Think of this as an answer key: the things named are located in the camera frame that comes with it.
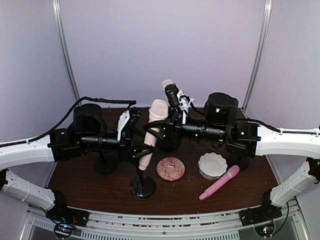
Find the black round base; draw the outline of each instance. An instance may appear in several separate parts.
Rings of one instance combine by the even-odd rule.
[[[99,156],[94,162],[94,169],[99,174],[110,174],[117,169],[118,159],[107,153],[103,154],[104,160]]]
[[[238,157],[235,155],[229,155],[226,164],[228,168],[231,168],[234,165],[237,165],[241,171],[246,170],[249,167],[249,158],[248,157]]]
[[[144,186],[141,186],[139,177],[136,176],[130,185],[132,194],[138,199],[146,199],[156,191],[156,182],[149,176],[144,177]]]

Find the black mount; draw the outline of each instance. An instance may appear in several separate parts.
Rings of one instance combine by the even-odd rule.
[[[246,170],[249,167],[249,163],[250,161],[248,157],[240,157],[232,154],[229,154],[226,159],[226,164],[228,165],[228,168],[237,165],[241,171]]]
[[[4,185],[8,184],[8,181],[6,180],[8,169],[4,169],[0,171],[0,191],[4,187]]]
[[[156,191],[156,182],[150,176],[136,176],[130,185],[132,194],[138,199],[151,197]]]
[[[117,169],[118,159],[108,153],[99,152],[99,157],[94,161],[94,169],[99,174],[110,174]]]
[[[281,207],[271,204],[270,194],[271,190],[263,194],[261,206],[248,208],[239,212],[242,226],[259,224],[282,216]]]
[[[76,226],[86,227],[89,212],[67,207],[64,194],[57,190],[52,190],[52,192],[55,197],[55,206],[46,212],[46,217],[71,226],[75,223]]]
[[[314,176],[318,181],[320,181],[320,159],[313,159],[307,157],[306,161],[309,163],[309,175]]]

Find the pink wand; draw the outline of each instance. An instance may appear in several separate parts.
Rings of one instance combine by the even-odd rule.
[[[218,191],[223,185],[225,185],[230,179],[234,178],[240,171],[240,168],[237,165],[234,165],[229,168],[229,170],[220,177],[214,184],[208,187],[204,192],[200,195],[199,200],[205,200],[210,197],[216,191]]]

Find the red patterned plate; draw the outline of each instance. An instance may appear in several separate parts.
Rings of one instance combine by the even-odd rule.
[[[166,157],[156,166],[156,171],[160,178],[172,182],[181,178],[185,174],[185,165],[175,157]]]

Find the metal grate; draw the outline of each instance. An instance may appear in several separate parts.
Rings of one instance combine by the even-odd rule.
[[[164,238],[159,237],[139,237],[139,238],[132,238],[132,237],[122,237],[122,236],[113,236],[104,233],[98,232],[91,232],[87,230],[82,230],[81,239],[84,240],[163,240]],[[166,237],[166,240],[240,240],[238,231],[228,232],[228,233],[221,233],[221,234],[214,234],[211,236],[202,236],[202,237]]]
[[[48,222],[38,218],[34,219],[33,225],[48,230],[53,230],[55,227],[52,222]]]

